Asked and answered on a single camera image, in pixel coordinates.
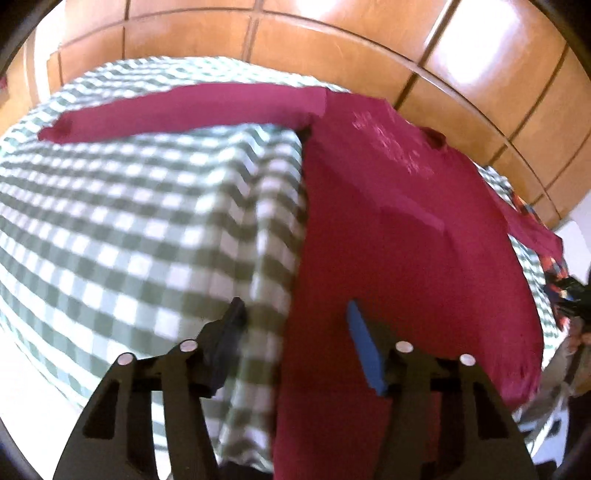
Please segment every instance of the metal screw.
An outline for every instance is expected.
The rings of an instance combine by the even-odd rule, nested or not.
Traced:
[[[463,355],[460,355],[460,362],[462,362],[467,367],[473,367],[474,365],[476,365],[476,359],[469,353],[464,353]]]
[[[185,340],[180,345],[182,352],[193,352],[197,349],[197,342],[195,340]]]
[[[134,356],[131,353],[122,353],[117,358],[117,363],[119,365],[129,365],[133,361],[134,361]]]
[[[412,343],[405,342],[404,340],[396,342],[396,350],[400,353],[410,353],[414,350]]]

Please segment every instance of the gingham bedsheet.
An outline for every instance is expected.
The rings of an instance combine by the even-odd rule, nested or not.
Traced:
[[[0,325],[82,407],[119,354],[166,353],[241,297],[238,366],[203,408],[218,461],[271,471],[274,385],[305,233],[296,134],[240,125],[36,139],[66,110],[230,81],[339,89],[226,58],[122,60],[65,85],[0,139]],[[165,449],[159,397],[152,416]]]
[[[476,165],[478,172],[482,178],[496,191],[496,193],[509,205],[515,208],[511,200],[511,193],[513,187],[507,180],[506,177],[500,175],[494,168],[487,167],[483,168]],[[546,280],[544,277],[544,270],[540,263],[538,254],[531,248],[526,247],[519,240],[509,235],[511,246],[515,251],[517,260],[523,269],[523,274],[530,286],[531,294],[534,298],[535,308],[538,311],[540,317],[540,323],[542,325],[542,334],[544,336],[544,352],[542,354],[542,370],[550,363],[552,357],[558,350],[560,344],[566,338],[568,332],[562,332],[556,325],[554,313],[552,312],[552,306],[548,295],[544,292],[544,286]]]

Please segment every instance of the dark fabric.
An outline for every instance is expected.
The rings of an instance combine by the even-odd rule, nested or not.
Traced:
[[[591,472],[591,392],[569,399],[569,432],[563,463],[553,480],[587,480]]]
[[[248,466],[227,463],[220,467],[222,480],[273,480],[273,475],[263,473]]]
[[[556,239],[504,208],[441,135],[409,124],[384,100],[215,84],[64,118],[40,138],[96,141],[212,124],[311,122],[303,164],[309,219],[284,338],[277,479],[371,477],[389,405],[365,384],[346,327],[350,299],[433,355],[474,355],[510,407],[536,391],[540,320],[508,233],[558,253]]]

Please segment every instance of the t-shirt sleeve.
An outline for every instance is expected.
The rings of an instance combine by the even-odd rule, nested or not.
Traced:
[[[299,130],[322,117],[327,89],[269,83],[204,83],[176,87],[106,105],[63,113],[39,140],[99,142],[156,132],[244,123]]]

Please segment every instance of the red t-shirt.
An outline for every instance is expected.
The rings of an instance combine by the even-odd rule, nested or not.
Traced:
[[[279,480],[370,478],[389,401],[365,382],[345,311],[358,299],[433,355],[471,353],[510,407],[537,389],[540,319],[508,239],[561,258],[472,162],[384,100],[319,87],[207,84],[65,113],[40,139],[100,141],[244,122],[312,127],[307,235],[284,336]]]

